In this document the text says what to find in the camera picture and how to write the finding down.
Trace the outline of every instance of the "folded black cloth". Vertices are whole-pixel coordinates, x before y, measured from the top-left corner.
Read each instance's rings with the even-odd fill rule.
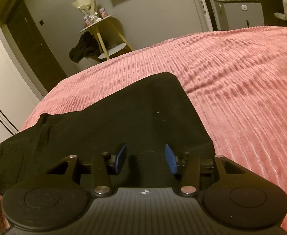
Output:
[[[73,62],[80,62],[84,57],[95,56],[99,54],[97,40],[90,32],[85,32],[74,48],[69,52],[69,58]]]
[[[172,187],[178,181],[165,159],[172,150],[214,155],[213,142],[177,78],[149,76],[82,111],[42,114],[37,124],[0,144],[0,194],[16,183],[77,155],[91,162],[94,153],[112,152],[127,144],[121,174],[113,187]]]

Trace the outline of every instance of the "ribbed fabric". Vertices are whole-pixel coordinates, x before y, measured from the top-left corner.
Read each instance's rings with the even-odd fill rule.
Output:
[[[181,82],[216,153],[287,193],[287,27],[193,34],[103,62],[60,82],[22,130],[41,113],[82,110],[164,71]]]

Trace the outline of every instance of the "ribbed gray panel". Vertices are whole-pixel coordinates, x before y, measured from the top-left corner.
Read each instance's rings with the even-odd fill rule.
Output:
[[[283,235],[279,227],[238,231],[224,227],[202,210],[197,200],[171,188],[120,188],[109,198],[93,201],[86,214],[56,231],[33,233],[16,228],[7,235]]]

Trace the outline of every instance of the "metal pin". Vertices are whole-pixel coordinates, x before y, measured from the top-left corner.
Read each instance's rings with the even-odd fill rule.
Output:
[[[101,185],[101,186],[97,186],[96,188],[94,188],[94,191],[97,194],[106,194],[106,193],[108,193],[110,191],[110,189],[109,189],[108,186]]]
[[[190,185],[183,186],[180,190],[184,194],[192,194],[196,192],[196,188]]]

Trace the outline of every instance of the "wooden table leg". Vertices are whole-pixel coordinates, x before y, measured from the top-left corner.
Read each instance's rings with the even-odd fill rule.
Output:
[[[95,31],[95,29],[93,27],[91,28],[91,31],[92,31],[94,38],[97,40],[97,44],[99,45],[100,53],[103,53],[101,43],[99,42],[99,39],[97,37],[97,31]]]
[[[108,22],[108,24],[113,28],[113,30],[118,34],[118,36],[123,40],[123,42],[126,43],[126,45],[129,47],[129,49],[130,49],[131,51],[134,51],[134,50],[132,49],[132,47],[129,45],[129,43],[127,42],[127,40],[124,38],[124,36],[122,36],[122,34],[121,34],[121,33],[117,30],[117,28],[110,22],[109,19],[107,19],[107,22]]]
[[[104,52],[104,54],[105,54],[105,57],[106,57],[107,60],[109,60],[108,52],[107,52],[107,50],[106,50],[106,48],[105,48],[105,45],[104,45],[104,42],[103,42],[103,40],[102,40],[102,37],[101,37],[101,34],[100,34],[100,32],[99,32],[98,27],[97,27],[97,26],[94,26],[94,30],[95,30],[96,33],[97,33],[97,37],[98,37],[98,39],[99,39],[99,42],[100,42],[100,44],[101,44],[101,47],[102,47],[103,52]]]

